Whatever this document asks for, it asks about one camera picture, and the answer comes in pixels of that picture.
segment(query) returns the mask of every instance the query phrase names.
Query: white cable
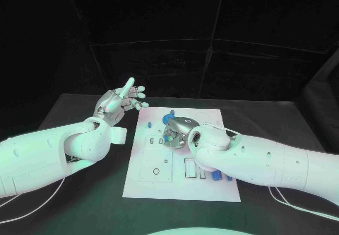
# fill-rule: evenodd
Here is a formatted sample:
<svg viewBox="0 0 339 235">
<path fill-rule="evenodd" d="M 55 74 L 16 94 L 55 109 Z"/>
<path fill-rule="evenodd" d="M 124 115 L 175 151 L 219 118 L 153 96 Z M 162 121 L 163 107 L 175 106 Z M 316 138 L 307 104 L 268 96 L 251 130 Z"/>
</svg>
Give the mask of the white cable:
<svg viewBox="0 0 339 235">
<path fill-rule="evenodd" d="M 284 198 L 281 192 L 280 192 L 279 189 L 277 189 L 279 194 L 281 195 L 281 197 L 283 197 L 286 203 L 281 202 L 281 201 L 274 197 L 274 195 L 273 195 L 273 193 L 271 193 L 271 188 L 270 188 L 270 187 L 268 187 L 268 190 L 270 190 L 270 194 L 271 194 L 273 198 L 274 198 L 276 201 L 279 201 L 280 203 L 286 204 L 287 206 L 293 207 L 294 209 L 297 209 L 297 210 L 300 210 L 300 211 L 309 212 L 309 213 L 312 213 L 312 214 L 315 214 L 315 215 L 318 215 L 318 216 L 320 216 L 320 217 L 325 217 L 325 218 L 328 218 L 328 219 L 332 219 L 332 220 L 335 220 L 335 221 L 339 221 L 339 218 L 335 217 L 335 216 L 332 216 L 332 215 L 329 215 L 329 214 L 323 214 L 323 213 L 316 212 L 316 211 L 309 211 L 309 210 L 306 210 L 305 208 L 300 208 L 300 207 L 297 207 L 297 206 L 293 206 L 293 205 L 287 202 L 287 200 L 286 200 L 286 198 Z"/>
<path fill-rule="evenodd" d="M 13 201 L 19 196 L 20 196 L 20 194 L 16 195 L 12 199 L 9 199 L 9 200 L 0 205 L 0 207 L 4 206 L 10 201 Z"/>
<path fill-rule="evenodd" d="M 49 200 L 51 200 L 52 197 L 55 196 L 55 194 L 56 194 L 56 192 L 58 192 L 58 190 L 59 190 L 59 188 L 61 188 L 61 186 L 62 186 L 64 180 L 65 180 L 65 178 L 62 179 L 62 182 L 61 182 L 61 184 L 59 184 L 59 186 L 58 186 L 58 188 L 56 188 L 56 190 L 55 190 L 52 196 L 49 197 L 49 199 L 42 203 L 42 205 L 41 205 L 35 210 L 33 210 L 32 212 L 29 212 L 26 215 L 20 216 L 20 217 L 17 217 L 17 218 L 15 218 L 15 219 L 9 219 L 9 220 L 6 220 L 6 221 L 2 221 L 0 224 L 4 224 L 4 223 L 12 222 L 12 221 L 15 221 L 15 220 L 17 220 L 17 219 L 22 219 L 23 217 L 26 217 L 28 215 L 30 215 L 32 213 L 35 213 L 35 212 L 45 206 L 45 204 L 49 202 Z"/>
<path fill-rule="evenodd" d="M 225 130 L 225 131 L 232 131 L 231 129 L 228 129 L 228 128 L 222 127 L 222 126 L 214 125 L 214 124 L 211 124 L 211 123 L 208 123 L 208 122 L 206 122 L 206 124 L 208 124 L 209 126 L 214 126 L 214 127 L 218 128 L 218 129 Z"/>
</svg>

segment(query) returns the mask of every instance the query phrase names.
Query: blue battery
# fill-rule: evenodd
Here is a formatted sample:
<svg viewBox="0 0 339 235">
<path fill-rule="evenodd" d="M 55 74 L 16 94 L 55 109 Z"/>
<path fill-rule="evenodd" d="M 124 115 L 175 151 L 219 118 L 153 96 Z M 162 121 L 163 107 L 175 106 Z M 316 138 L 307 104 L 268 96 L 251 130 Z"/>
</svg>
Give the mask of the blue battery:
<svg viewBox="0 0 339 235">
<path fill-rule="evenodd" d="M 222 174 L 219 170 L 212 172 L 212 179 L 222 180 Z"/>
</svg>

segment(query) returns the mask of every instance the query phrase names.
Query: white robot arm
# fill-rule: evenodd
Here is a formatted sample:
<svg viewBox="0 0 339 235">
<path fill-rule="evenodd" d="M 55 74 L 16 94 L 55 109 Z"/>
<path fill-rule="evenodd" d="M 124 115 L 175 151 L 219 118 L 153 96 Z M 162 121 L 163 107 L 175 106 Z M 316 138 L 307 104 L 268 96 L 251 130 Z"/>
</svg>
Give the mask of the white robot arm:
<svg viewBox="0 0 339 235">
<path fill-rule="evenodd" d="M 149 107 L 144 87 L 108 91 L 97 102 L 94 116 L 84 122 L 36 131 L 0 143 L 0 198 L 33 191 L 100 161 L 110 145 L 126 143 L 126 128 L 114 127 L 124 111 Z"/>
<path fill-rule="evenodd" d="M 268 187 L 309 192 L 339 205 L 339 156 L 290 147 L 264 138 L 235 135 L 227 128 L 176 117 L 165 129 L 167 147 L 186 144 L 196 165 Z"/>
</svg>

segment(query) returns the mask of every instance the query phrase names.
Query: black tablecloth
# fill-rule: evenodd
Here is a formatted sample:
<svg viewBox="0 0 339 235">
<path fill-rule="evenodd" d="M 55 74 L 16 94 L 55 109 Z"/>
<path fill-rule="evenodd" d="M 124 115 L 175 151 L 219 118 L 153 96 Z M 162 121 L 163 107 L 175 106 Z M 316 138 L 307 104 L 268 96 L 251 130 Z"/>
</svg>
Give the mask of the black tablecloth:
<svg viewBox="0 0 339 235">
<path fill-rule="evenodd" d="M 82 122 L 92 115 L 98 98 L 98 95 L 62 94 L 41 129 Z M 323 151 L 293 102 L 153 97 L 144 100 L 154 107 L 221 109 L 224 125 L 232 130 Z M 274 201 L 267 187 L 240 180 L 241 203 L 123 198 L 136 122 L 137 110 L 130 110 L 117 125 L 129 130 L 126 145 L 111 145 L 107 157 L 65 179 L 45 207 L 22 220 L 0 225 L 0 234 L 144 235 L 182 227 L 225 228 L 261 235 L 335 234 L 339 231 L 338 222 L 287 207 Z M 0 219 L 30 212 L 58 184 L 10 202 L 0 209 Z M 338 207 L 325 199 L 293 189 L 283 188 L 281 192 L 292 204 L 339 216 Z"/>
</svg>

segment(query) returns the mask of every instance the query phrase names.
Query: white board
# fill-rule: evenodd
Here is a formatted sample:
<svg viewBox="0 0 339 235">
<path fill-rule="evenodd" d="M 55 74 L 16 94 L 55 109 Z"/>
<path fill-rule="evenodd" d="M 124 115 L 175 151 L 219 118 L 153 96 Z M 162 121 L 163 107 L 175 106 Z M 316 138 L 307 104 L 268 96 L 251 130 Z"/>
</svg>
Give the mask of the white board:
<svg viewBox="0 0 339 235">
<path fill-rule="evenodd" d="M 224 126 L 221 110 L 149 107 L 139 113 L 123 197 L 240 202 L 237 180 L 212 180 L 195 164 L 189 147 L 163 145 L 163 116 L 192 118 Z"/>
</svg>

